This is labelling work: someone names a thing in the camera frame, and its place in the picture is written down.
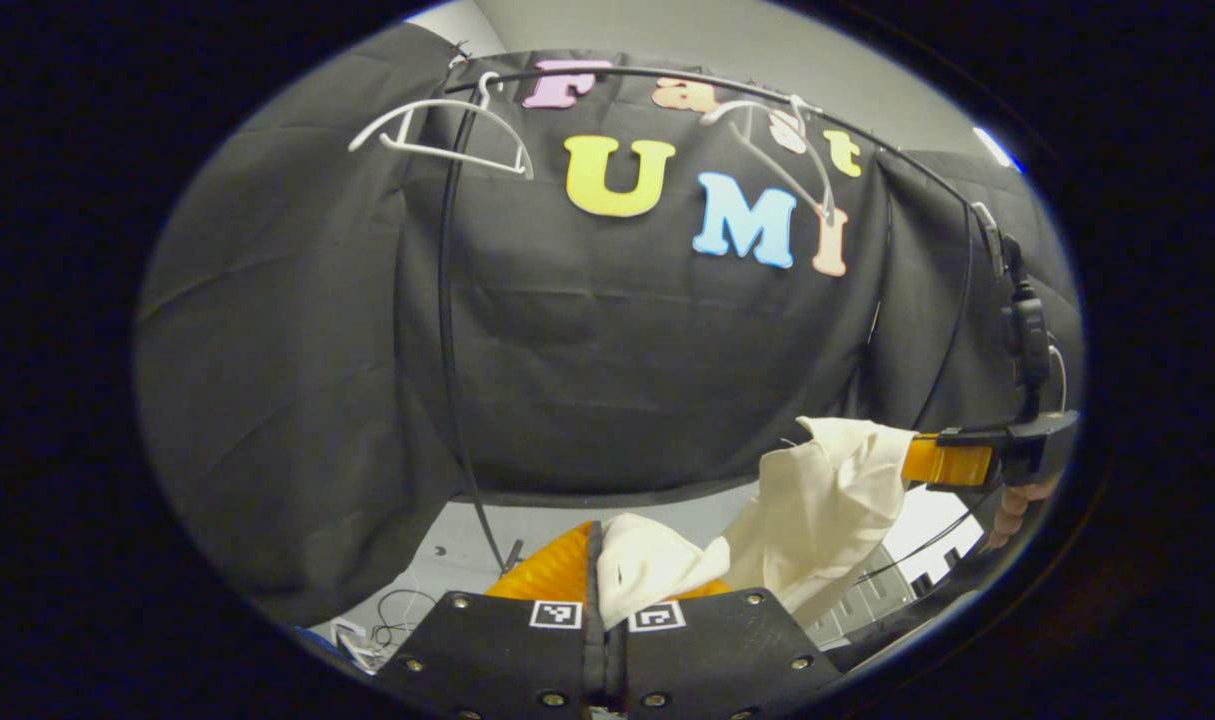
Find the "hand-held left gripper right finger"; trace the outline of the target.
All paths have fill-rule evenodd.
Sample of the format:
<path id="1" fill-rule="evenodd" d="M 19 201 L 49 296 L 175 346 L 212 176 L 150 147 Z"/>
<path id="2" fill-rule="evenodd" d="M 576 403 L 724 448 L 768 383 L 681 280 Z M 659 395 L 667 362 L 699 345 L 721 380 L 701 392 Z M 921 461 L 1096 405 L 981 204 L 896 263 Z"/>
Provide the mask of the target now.
<path id="1" fill-rule="evenodd" d="M 625 719 L 786 719 L 843 673 L 770 591 L 635 611 L 608 633 L 608 712 Z"/>

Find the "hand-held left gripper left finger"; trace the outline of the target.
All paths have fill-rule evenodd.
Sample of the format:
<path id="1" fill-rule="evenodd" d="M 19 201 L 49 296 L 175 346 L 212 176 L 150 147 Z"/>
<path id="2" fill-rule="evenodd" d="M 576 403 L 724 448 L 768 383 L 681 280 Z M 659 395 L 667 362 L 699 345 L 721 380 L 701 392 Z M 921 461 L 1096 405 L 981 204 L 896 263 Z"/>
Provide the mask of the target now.
<path id="1" fill-rule="evenodd" d="M 589 719 L 606 701 L 599 550 L 584 521 L 488 591 L 443 593 L 373 684 L 420 719 Z"/>

